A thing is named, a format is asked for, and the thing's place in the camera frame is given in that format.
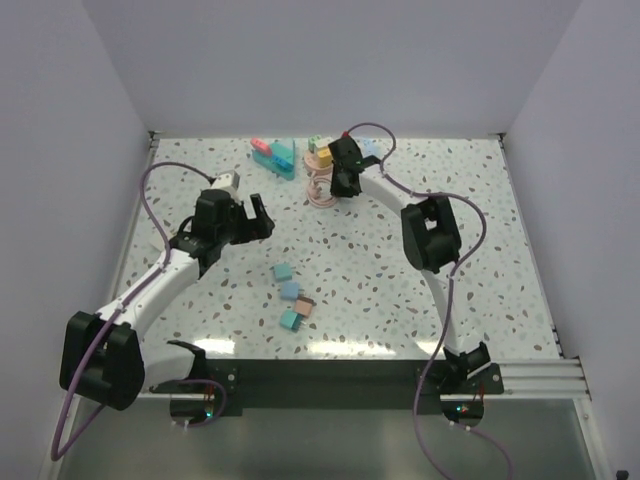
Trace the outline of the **yellow plug adapter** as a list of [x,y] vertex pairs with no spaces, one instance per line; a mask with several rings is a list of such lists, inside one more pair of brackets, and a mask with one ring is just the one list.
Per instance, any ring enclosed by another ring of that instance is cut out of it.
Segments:
[[328,147],[322,147],[315,151],[315,160],[320,168],[329,168],[333,157]]

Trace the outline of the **blue round power socket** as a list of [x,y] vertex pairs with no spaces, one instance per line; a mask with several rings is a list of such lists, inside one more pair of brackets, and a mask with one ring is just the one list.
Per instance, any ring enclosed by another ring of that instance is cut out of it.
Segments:
[[364,157],[379,155],[376,143],[369,138],[363,138],[361,140],[361,150]]

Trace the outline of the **pink round power socket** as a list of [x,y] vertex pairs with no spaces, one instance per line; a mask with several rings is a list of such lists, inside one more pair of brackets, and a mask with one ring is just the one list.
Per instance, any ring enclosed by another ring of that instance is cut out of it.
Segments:
[[320,168],[315,160],[315,152],[306,151],[303,155],[305,168],[312,174],[328,175],[333,170],[333,161],[329,168]]

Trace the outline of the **green plug adapter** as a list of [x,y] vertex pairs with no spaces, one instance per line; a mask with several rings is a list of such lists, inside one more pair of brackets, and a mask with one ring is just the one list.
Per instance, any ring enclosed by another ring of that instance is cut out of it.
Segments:
[[324,137],[322,135],[313,135],[308,138],[307,145],[310,152],[314,152],[321,144]]

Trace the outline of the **teal plug adapter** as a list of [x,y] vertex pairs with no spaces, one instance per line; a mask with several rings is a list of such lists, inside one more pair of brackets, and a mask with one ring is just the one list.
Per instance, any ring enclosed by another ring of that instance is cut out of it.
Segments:
[[279,326],[289,332],[298,332],[306,326],[305,317],[293,310],[286,310],[280,317]]
[[287,282],[293,278],[293,270],[288,263],[276,264],[272,267],[272,271],[277,282]]

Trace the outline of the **light blue plug adapter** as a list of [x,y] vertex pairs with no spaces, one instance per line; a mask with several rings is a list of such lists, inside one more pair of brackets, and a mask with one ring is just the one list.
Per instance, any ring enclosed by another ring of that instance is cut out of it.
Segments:
[[296,301],[304,295],[304,290],[298,282],[287,281],[281,285],[280,298],[287,301]]

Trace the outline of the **brown pink plug adapter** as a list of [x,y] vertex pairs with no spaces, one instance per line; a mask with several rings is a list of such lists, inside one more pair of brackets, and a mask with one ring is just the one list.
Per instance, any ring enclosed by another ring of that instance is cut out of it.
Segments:
[[307,297],[299,297],[294,303],[293,310],[296,314],[308,318],[315,307],[315,302]]

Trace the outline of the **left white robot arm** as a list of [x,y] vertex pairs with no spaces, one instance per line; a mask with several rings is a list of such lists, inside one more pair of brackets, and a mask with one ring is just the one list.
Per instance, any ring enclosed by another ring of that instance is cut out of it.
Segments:
[[144,355],[141,341],[175,298],[220,259],[225,246],[271,236],[274,222],[261,196],[253,194],[250,201],[254,217],[230,192],[202,191],[193,215],[149,271],[97,312],[74,314],[66,327],[60,386],[119,411],[142,390],[165,382],[185,392],[200,390],[207,380],[202,350],[171,341]]

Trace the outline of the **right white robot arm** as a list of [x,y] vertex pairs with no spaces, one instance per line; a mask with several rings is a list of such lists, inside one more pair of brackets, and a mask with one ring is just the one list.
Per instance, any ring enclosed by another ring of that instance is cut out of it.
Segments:
[[401,221],[402,245],[410,265],[418,270],[431,291],[443,328],[437,351],[445,360],[432,375],[442,387],[469,392],[481,380],[490,363],[488,347],[459,333],[455,307],[454,276],[468,256],[461,253],[462,240],[450,201],[468,199],[442,192],[417,193],[391,178],[383,161],[365,157],[355,139],[345,134],[329,144],[333,159],[331,195],[353,198],[366,194],[381,202]]

